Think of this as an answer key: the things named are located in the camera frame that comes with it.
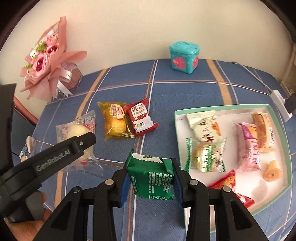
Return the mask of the person's left hand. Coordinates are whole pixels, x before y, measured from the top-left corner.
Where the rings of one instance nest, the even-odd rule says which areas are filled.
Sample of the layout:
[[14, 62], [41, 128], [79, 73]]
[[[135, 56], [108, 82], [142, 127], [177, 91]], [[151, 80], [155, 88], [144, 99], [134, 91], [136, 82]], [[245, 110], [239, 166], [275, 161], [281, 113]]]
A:
[[51, 214], [51, 210], [44, 208], [44, 215], [40, 220], [25, 221], [21, 223], [10, 223], [7, 218], [4, 218], [3, 220], [16, 240], [32, 241]]

